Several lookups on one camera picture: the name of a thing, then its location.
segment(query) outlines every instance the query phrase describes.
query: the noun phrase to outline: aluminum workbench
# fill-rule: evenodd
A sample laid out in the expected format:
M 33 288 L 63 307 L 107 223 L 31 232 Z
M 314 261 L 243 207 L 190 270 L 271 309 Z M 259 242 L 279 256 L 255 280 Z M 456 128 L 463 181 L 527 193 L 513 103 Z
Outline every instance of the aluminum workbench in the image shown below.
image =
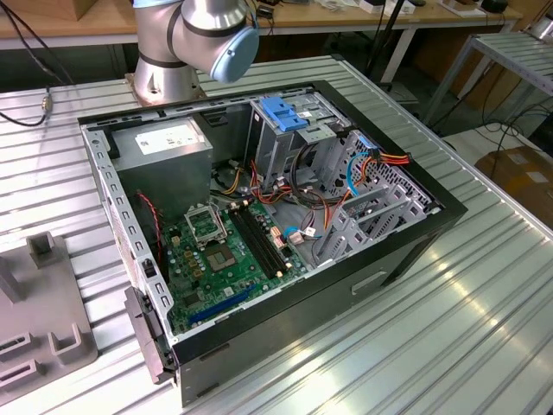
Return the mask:
M 423 117 L 425 124 L 431 121 L 443 97 L 474 50 L 481 52 L 484 57 L 471 75 L 471 79 L 463 87 L 460 97 L 471 90 L 492 61 L 499 63 L 529 84 L 518 103 L 510 110 L 511 115 L 521 109 L 534 87 L 553 96 L 553 45 L 522 32 L 471 35 L 432 96 Z
M 252 67 L 237 84 L 201 77 L 210 96 L 328 80 L 468 207 L 408 274 L 187 409 L 221 413 L 546 413 L 553 405 L 551 231 L 464 163 L 344 61 Z M 43 91 L 0 108 L 40 114 Z M 66 239 L 99 348 L 88 367 L 1 413 L 181 412 L 152 384 L 124 311 L 129 286 L 75 119 L 137 107 L 110 81 L 53 90 L 47 126 L 0 124 L 0 247 L 50 230 Z

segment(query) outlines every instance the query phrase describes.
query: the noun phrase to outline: table leg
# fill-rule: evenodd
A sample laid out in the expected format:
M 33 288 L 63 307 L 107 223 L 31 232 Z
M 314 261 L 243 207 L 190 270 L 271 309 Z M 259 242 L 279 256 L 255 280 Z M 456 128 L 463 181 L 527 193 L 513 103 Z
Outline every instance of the table leg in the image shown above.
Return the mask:
M 404 58 L 405 52 L 407 52 L 407 48 L 409 47 L 411 40 L 415 35 L 415 32 L 416 29 L 406 29 L 401 34 L 399 42 L 396 45 L 396 49 L 394 50 L 394 53 L 391 56 L 390 61 L 388 62 L 388 66 L 386 67 L 386 70 L 384 72 L 384 75 L 382 75 L 382 79 L 380 80 L 380 82 L 391 82 L 391 80 L 394 79 L 397 69 L 399 68 L 399 64 Z
M 463 64 L 467 60 L 467 57 L 472 52 L 472 36 L 469 36 L 467 41 L 465 41 L 465 44 L 461 48 L 461 51 L 455 58 L 453 64 L 451 65 L 451 68 L 446 73 L 446 76 L 443 78 L 442 83 L 436 89 L 434 95 L 432 96 L 432 100 L 429 103 L 428 110 L 423 116 L 423 122 L 428 125 L 429 121 L 432 119 L 432 116 L 434 115 L 435 111 L 438 109 L 438 106 L 440 106 L 443 97 L 445 94 L 449 91 L 449 88 L 451 87 L 451 84 L 453 83 L 455 77 L 463 67 Z
M 512 31 L 512 28 L 514 27 L 514 25 L 515 25 L 515 22 L 508 22 L 508 23 L 503 25 L 503 28 L 501 28 L 501 30 L 499 32 L 500 33 L 509 33 L 509 32 Z M 474 71 L 470 75 L 470 77 L 468 78 L 467 82 L 465 83 L 465 85 L 463 86 L 461 91 L 459 92 L 459 95 L 457 95 L 457 98 L 459 98 L 459 99 L 462 98 L 463 95 L 465 95 L 466 93 L 468 93 L 468 91 L 471 90 L 471 88 L 474 86 L 474 84 L 476 84 L 476 82 L 478 81 L 478 78 L 486 70 L 486 68 L 489 65 L 490 61 L 491 61 L 490 58 L 488 58 L 487 56 L 484 56 L 480 60 L 480 63 L 474 69 Z

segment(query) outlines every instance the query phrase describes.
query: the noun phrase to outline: red wire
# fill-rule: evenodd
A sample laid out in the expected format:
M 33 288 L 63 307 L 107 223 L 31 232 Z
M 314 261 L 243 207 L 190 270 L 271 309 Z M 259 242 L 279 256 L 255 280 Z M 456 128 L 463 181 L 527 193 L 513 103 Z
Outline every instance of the red wire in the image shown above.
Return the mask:
M 154 222 L 156 223 L 156 237 L 157 237 L 157 261 L 158 264 L 162 262 L 162 231 L 159 228 L 159 221 L 157 219 L 157 209 L 154 207 L 152 202 L 142 193 L 138 194 L 143 201 L 146 202 L 146 204 L 149 206 L 149 210 L 152 212 L 152 215 L 154 216 Z

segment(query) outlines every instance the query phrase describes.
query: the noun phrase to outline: ram slot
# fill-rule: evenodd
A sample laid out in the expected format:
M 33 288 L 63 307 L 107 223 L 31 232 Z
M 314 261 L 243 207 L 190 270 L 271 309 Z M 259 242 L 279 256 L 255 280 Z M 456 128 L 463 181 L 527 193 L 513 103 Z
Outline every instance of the ram slot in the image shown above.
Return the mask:
M 265 237 L 249 211 L 234 211 L 229 216 L 267 278 L 277 277 L 278 272 L 286 271 L 286 264 L 277 249 Z

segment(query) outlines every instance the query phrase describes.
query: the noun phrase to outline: motherboard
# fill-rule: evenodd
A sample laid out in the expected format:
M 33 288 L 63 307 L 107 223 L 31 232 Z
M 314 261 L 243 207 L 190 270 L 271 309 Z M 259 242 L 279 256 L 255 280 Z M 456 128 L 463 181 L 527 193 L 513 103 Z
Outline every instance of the motherboard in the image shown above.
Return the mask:
M 203 207 L 162 233 L 170 241 L 168 287 L 175 306 L 168 317 L 175 334 L 307 272 L 293 246 L 274 245 L 276 224 L 259 202 L 240 214 Z M 219 238 L 205 243 L 208 234 Z

